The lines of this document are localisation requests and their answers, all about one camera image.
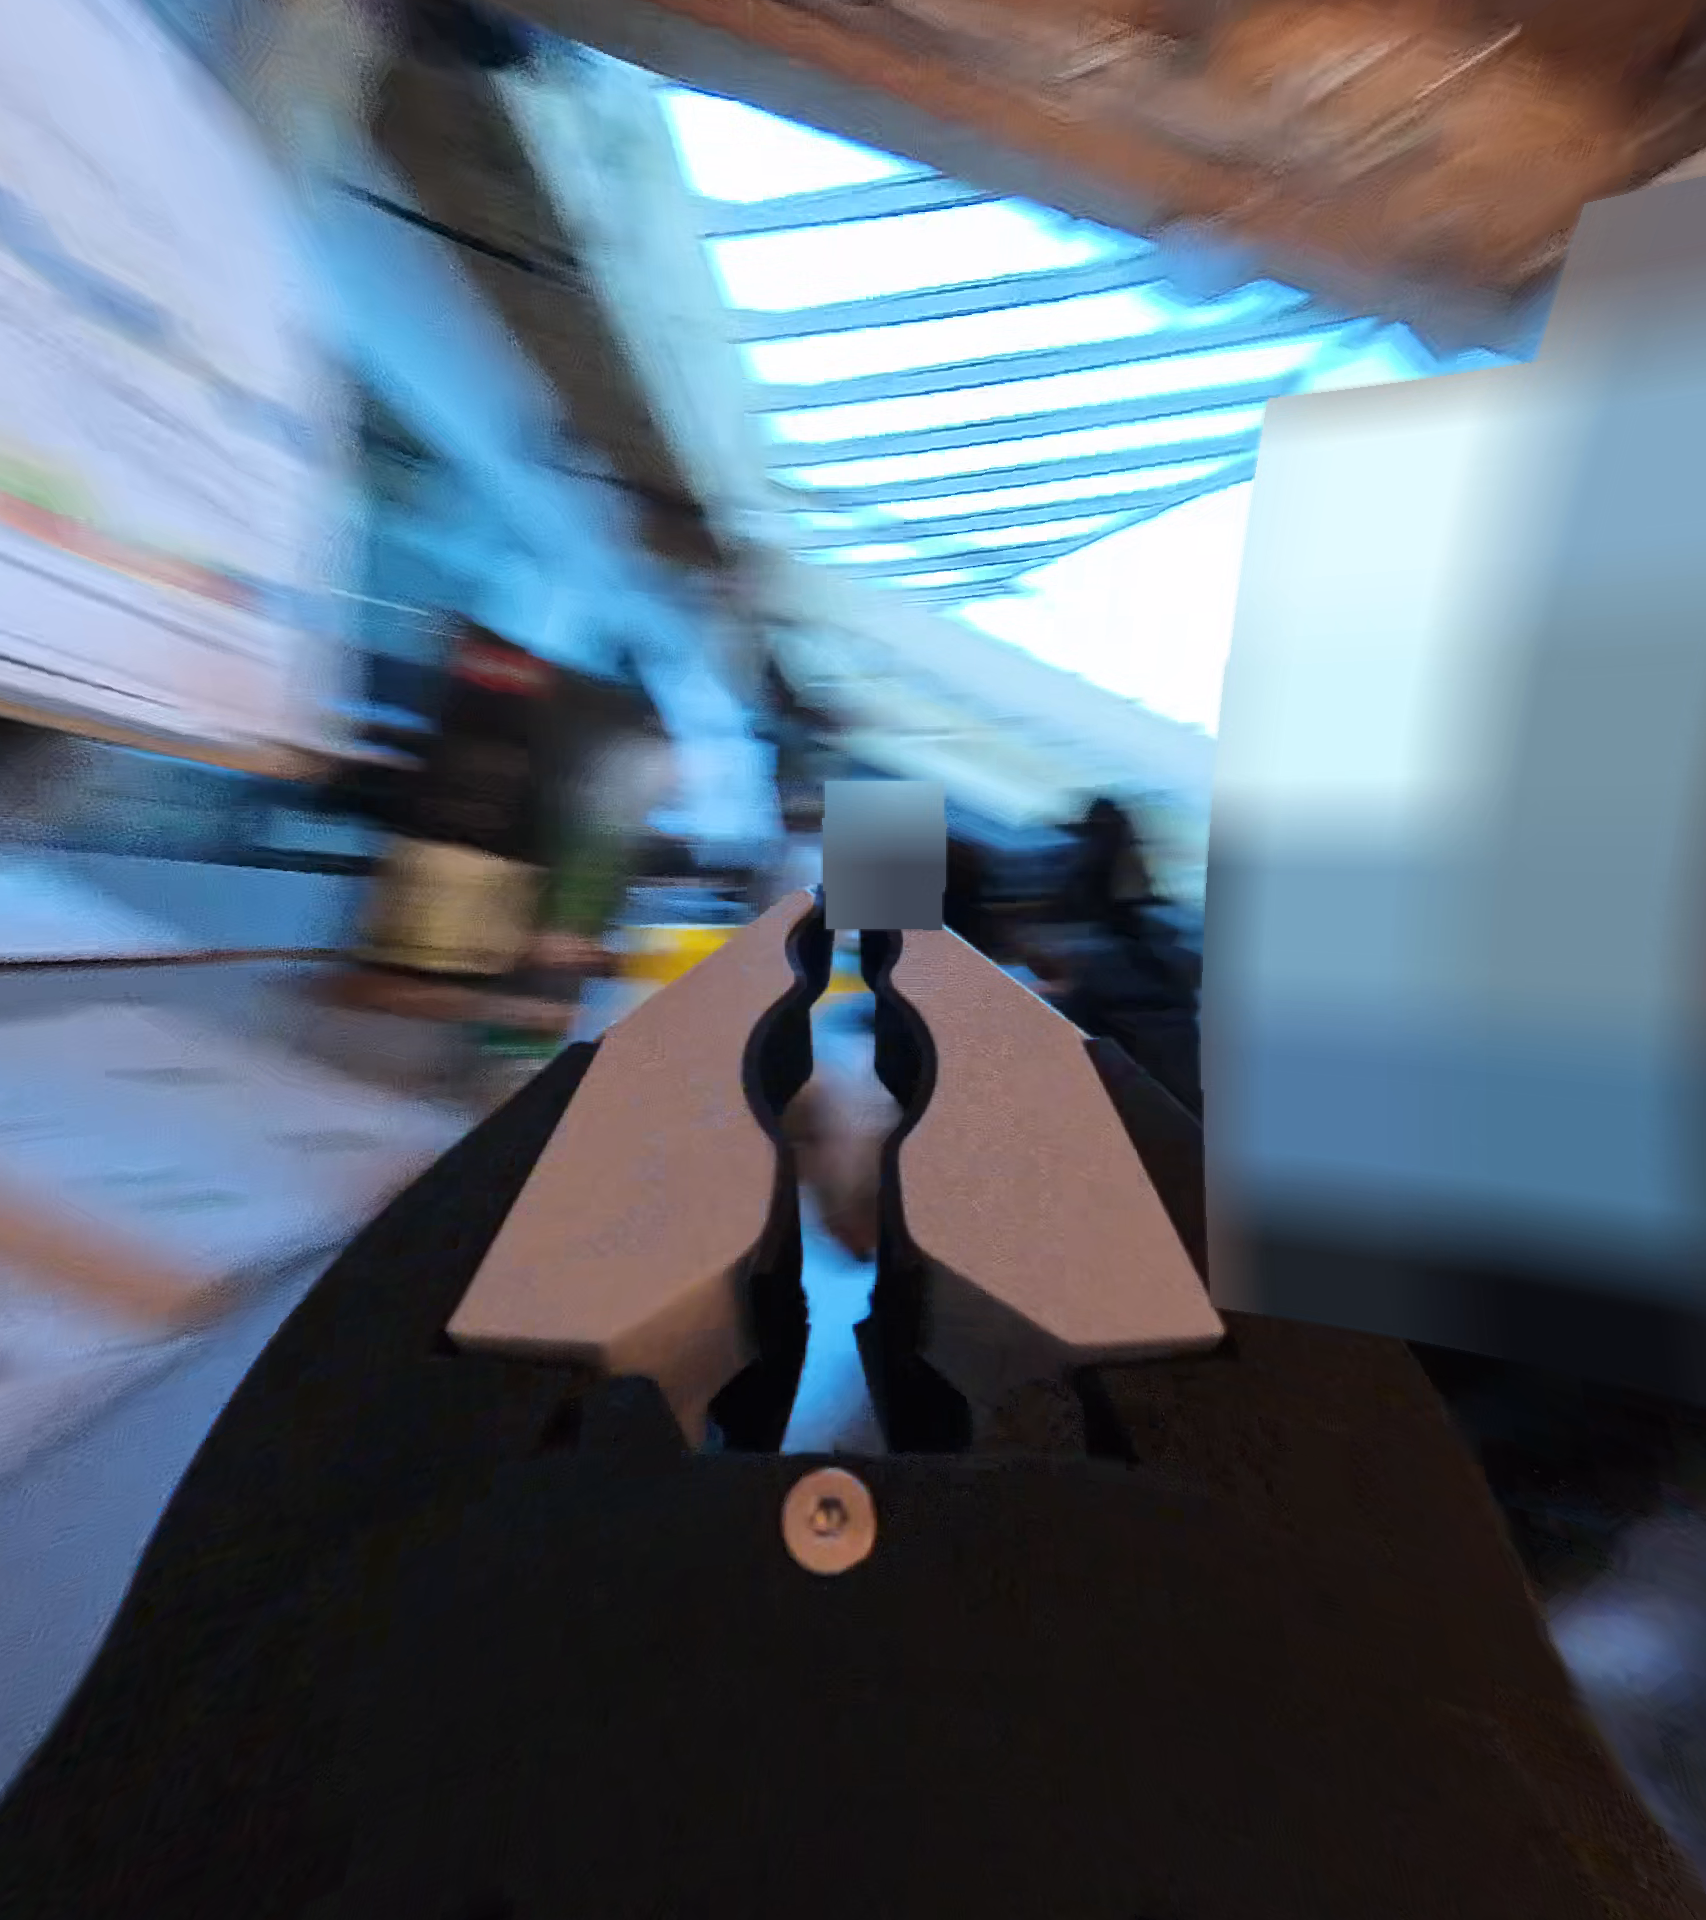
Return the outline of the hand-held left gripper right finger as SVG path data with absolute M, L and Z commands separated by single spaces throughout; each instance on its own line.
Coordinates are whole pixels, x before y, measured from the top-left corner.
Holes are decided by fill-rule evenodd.
M 953 929 L 868 929 L 880 1150 L 861 1364 L 892 1455 L 961 1455 L 1024 1391 L 1206 1358 L 1226 1320 L 1100 1046 Z

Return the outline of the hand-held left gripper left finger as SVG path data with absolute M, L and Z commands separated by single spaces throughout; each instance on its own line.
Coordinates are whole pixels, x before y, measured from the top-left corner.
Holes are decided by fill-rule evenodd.
M 793 892 L 613 1024 L 451 1344 L 650 1379 L 691 1444 L 779 1451 L 811 1344 L 785 1116 L 815 1003 L 820 893 Z

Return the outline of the grey desk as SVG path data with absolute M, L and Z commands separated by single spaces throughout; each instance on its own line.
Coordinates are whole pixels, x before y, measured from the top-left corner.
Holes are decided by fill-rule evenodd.
M 0 1018 L 0 1786 L 190 1455 L 348 1237 L 480 1105 L 141 999 Z

